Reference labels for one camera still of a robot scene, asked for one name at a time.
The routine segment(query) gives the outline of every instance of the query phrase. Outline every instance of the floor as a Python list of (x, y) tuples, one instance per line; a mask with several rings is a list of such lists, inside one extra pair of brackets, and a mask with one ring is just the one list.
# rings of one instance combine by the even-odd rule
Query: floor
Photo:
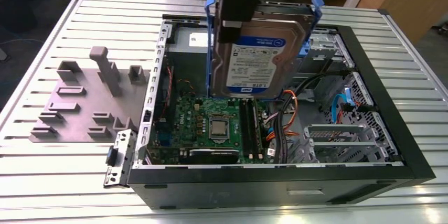
[[(11, 57), (7, 62), (0, 62), (0, 110), (41, 47), (41, 43), (37, 41), (15, 41), (3, 45), (1, 43), (13, 39), (44, 41), (69, 1), (32, 1), (31, 6), (37, 18), (37, 27), (25, 33), (11, 33), (0, 26), (0, 48)], [(448, 37), (437, 35), (437, 32), (431, 30), (416, 47), (444, 85), (448, 86), (448, 72), (445, 71), (448, 67)]]

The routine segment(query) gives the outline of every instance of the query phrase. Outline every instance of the wire bundle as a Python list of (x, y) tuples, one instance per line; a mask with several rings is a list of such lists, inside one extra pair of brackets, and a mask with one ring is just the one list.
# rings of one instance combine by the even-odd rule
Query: wire bundle
[[(295, 122), (295, 119), (296, 119), (296, 114), (297, 114), (297, 109), (299, 109), (299, 102), (297, 102), (297, 97), (296, 97), (296, 94), (293, 93), (292, 90), (287, 89), (284, 92), (284, 94), (288, 93), (291, 94), (291, 96), (293, 97), (293, 107), (295, 107), (295, 112), (292, 114), (292, 117), (289, 119), (289, 122), (287, 123), (287, 125), (284, 125), (284, 132), (285, 132), (285, 135), (287, 136), (297, 136), (299, 133), (296, 132), (292, 132), (292, 131), (287, 131), (288, 128), (292, 126), (292, 123)], [(275, 113), (272, 116), (269, 116), (267, 118), (267, 121), (269, 121), (272, 118), (275, 118), (277, 115), (277, 113)], [(265, 137), (267, 141), (271, 141), (272, 139), (275, 139), (275, 132), (271, 132), (269, 135)]]
[(325, 76), (345, 76), (351, 74), (353, 70), (341, 70), (341, 71), (329, 71), (325, 73), (319, 73), (309, 78), (307, 78), (300, 85), (296, 87), (296, 90), (293, 91), (293, 95), (288, 97), (287, 101), (283, 104), (283, 107), (280, 108), (277, 112), (277, 116), (275, 117), (273, 121), (273, 132), (275, 132), (275, 140), (276, 140), (276, 150), (275, 150), (275, 157), (273, 157), (273, 163), (281, 163), (287, 164), (288, 163), (288, 148), (287, 148), (287, 139), (285, 139), (285, 132), (283, 129), (283, 115), (287, 110), (288, 104), (291, 103), (292, 99), (295, 99), (295, 103), (297, 103), (297, 95), (304, 91), (304, 89), (320, 78)]
[(165, 114), (165, 110), (167, 110), (168, 102), (169, 102), (169, 97), (171, 97), (171, 87), (172, 87), (172, 84), (173, 84), (173, 75), (172, 75), (169, 67), (167, 67), (167, 72), (168, 72), (168, 75), (169, 75), (169, 86), (168, 86), (168, 92), (167, 92), (167, 100), (165, 100), (165, 105), (164, 105), (163, 110), (161, 110), (160, 117), (159, 117), (156, 122), (160, 121), (160, 119), (163, 118), (163, 116)]

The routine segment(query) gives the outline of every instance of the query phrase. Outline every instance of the motherboard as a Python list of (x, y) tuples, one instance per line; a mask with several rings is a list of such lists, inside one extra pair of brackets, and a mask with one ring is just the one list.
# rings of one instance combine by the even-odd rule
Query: motherboard
[(268, 162), (261, 144), (264, 110), (265, 104), (252, 99), (177, 97), (173, 129), (156, 133), (152, 160), (161, 164)]

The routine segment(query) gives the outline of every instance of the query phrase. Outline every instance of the expansion slot bracket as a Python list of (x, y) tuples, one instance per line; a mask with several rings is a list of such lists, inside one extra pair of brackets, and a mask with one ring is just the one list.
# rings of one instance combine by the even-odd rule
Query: expansion slot bracket
[(132, 166), (132, 156), (136, 143), (136, 133), (132, 130), (119, 131), (111, 146), (105, 164), (108, 165), (104, 188), (128, 188), (128, 175)]

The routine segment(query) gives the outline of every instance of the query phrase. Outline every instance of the metal table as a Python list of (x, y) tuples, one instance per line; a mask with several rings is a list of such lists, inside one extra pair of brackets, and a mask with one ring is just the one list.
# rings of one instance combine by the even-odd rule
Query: metal table
[(119, 69), (151, 68), (167, 13), (204, 15), (204, 0), (72, 0), (0, 114), (0, 219), (97, 223), (440, 223), (448, 219), (448, 93), (388, 15), (325, 7), (321, 24), (351, 26), (436, 179), (351, 206), (151, 210), (131, 189), (103, 189), (109, 144), (31, 143), (61, 60), (109, 48)]

